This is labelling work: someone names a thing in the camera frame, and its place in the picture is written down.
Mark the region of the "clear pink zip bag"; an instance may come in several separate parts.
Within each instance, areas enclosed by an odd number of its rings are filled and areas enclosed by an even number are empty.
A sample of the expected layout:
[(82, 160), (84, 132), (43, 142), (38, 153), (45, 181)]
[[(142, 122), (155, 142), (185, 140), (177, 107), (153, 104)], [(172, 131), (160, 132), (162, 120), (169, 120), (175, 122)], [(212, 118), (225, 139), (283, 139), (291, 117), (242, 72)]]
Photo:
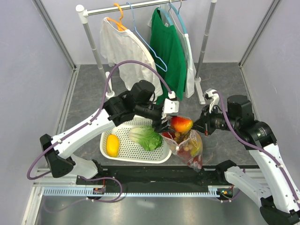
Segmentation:
[(172, 154), (178, 156), (188, 167), (199, 172), (203, 165), (203, 142), (196, 130), (192, 129), (190, 118), (173, 116), (167, 124), (167, 130), (161, 135)]

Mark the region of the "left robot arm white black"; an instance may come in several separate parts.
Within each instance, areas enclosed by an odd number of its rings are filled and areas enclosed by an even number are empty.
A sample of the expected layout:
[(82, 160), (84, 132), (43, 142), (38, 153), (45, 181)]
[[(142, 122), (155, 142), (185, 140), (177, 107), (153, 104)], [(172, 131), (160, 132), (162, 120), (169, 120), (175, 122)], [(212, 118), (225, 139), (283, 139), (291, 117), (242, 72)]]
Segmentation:
[(167, 117), (178, 113), (179, 101), (172, 92), (156, 105), (151, 101), (153, 95), (153, 84), (141, 80), (131, 90), (104, 102), (95, 113), (69, 130), (55, 136), (41, 136), (40, 143), (52, 176), (60, 178), (73, 174), (99, 184), (103, 179), (100, 163), (77, 157), (74, 152), (94, 137), (131, 121), (135, 116), (152, 120), (154, 130), (162, 131), (166, 128)]

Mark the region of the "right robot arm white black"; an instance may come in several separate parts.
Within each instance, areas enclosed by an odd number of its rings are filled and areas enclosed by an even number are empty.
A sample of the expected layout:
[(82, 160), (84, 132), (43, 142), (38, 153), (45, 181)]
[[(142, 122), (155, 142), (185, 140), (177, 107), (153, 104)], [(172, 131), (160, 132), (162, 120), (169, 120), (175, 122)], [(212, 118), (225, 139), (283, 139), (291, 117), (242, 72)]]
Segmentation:
[(204, 97), (210, 103), (202, 109), (193, 129), (206, 136), (217, 129), (232, 132), (258, 164), (267, 187), (246, 175), (231, 160), (217, 165), (216, 182), (230, 183), (247, 195), (258, 206), (267, 224), (298, 225), (300, 190), (283, 162), (270, 126), (255, 119), (247, 96), (232, 95), (224, 103), (220, 92), (208, 90)]

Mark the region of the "red plastic lobster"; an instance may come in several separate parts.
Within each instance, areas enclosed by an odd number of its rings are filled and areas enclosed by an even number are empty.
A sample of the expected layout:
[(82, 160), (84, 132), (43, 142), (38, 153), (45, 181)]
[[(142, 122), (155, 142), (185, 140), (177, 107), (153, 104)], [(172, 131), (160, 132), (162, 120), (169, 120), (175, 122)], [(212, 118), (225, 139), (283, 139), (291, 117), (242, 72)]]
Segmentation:
[(162, 133), (163, 139), (169, 146), (172, 154), (177, 155), (183, 163), (185, 163), (190, 168), (194, 169), (195, 171), (200, 171), (203, 165), (203, 155), (197, 155), (192, 157), (189, 151), (176, 151), (177, 143), (174, 141), (175, 132), (165, 132)]

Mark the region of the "yellow lemon fruit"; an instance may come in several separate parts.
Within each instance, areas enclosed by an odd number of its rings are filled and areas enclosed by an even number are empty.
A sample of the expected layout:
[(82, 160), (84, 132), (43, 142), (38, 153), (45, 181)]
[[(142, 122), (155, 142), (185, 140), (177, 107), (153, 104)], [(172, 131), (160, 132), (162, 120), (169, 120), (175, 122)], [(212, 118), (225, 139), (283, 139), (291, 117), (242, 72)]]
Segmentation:
[(119, 153), (120, 142), (116, 135), (110, 134), (106, 140), (106, 152), (110, 157), (116, 158)]

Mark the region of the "brown longan bunch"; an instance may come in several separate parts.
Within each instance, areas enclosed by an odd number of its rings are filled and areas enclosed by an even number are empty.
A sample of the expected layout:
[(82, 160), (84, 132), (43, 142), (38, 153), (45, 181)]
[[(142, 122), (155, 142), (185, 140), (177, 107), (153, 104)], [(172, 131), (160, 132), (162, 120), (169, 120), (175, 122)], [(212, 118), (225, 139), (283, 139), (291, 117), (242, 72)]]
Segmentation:
[(180, 133), (180, 132), (175, 132), (175, 138), (174, 141), (177, 143), (176, 151), (189, 151), (192, 150), (193, 145), (191, 143), (190, 139), (190, 134), (191, 131), (185, 132), (185, 133)]

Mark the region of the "red yellow mango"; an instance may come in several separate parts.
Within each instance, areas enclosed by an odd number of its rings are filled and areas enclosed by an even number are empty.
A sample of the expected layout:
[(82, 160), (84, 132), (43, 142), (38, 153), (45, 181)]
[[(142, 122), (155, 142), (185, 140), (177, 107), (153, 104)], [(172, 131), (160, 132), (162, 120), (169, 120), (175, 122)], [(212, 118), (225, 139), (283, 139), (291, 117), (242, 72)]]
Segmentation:
[(193, 126), (193, 121), (191, 119), (174, 116), (171, 118), (171, 127), (179, 133), (188, 132)]

